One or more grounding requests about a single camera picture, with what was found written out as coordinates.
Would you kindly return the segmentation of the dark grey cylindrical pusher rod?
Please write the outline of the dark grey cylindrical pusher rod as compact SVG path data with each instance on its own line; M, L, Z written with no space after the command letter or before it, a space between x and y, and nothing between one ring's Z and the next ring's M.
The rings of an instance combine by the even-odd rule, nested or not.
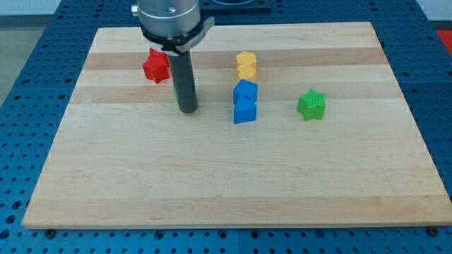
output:
M185 114L194 113L198 100L190 51L168 58L179 109Z

